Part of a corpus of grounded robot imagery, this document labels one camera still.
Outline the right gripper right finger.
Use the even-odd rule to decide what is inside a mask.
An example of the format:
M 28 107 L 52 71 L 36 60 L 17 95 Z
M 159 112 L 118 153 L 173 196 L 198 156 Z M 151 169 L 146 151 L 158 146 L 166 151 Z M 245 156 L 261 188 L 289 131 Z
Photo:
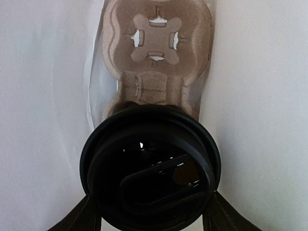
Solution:
M 219 193 L 215 192 L 203 213 L 205 231 L 257 231 L 257 226 L 246 220 Z

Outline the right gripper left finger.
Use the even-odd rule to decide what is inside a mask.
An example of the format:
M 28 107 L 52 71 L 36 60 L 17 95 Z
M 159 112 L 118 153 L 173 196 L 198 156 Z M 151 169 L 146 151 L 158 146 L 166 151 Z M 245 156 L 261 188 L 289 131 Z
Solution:
M 61 221 L 48 231 L 100 231 L 102 217 L 93 196 L 87 194 Z

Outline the brown cardboard cup carrier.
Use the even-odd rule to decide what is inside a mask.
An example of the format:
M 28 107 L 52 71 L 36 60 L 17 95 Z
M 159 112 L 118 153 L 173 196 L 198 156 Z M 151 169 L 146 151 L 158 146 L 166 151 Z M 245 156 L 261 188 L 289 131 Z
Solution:
M 103 60 L 118 90 L 103 118 L 132 103 L 172 105 L 198 119 L 213 35 L 206 0 L 108 1 Z

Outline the cream paper bag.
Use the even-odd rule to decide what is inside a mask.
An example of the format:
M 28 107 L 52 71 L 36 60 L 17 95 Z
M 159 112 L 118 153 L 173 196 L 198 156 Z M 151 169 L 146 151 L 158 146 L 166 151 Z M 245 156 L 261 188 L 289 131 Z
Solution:
M 0 228 L 45 231 L 84 196 L 101 0 L 0 3 Z M 218 0 L 201 123 L 219 192 L 265 231 L 308 228 L 308 3 Z

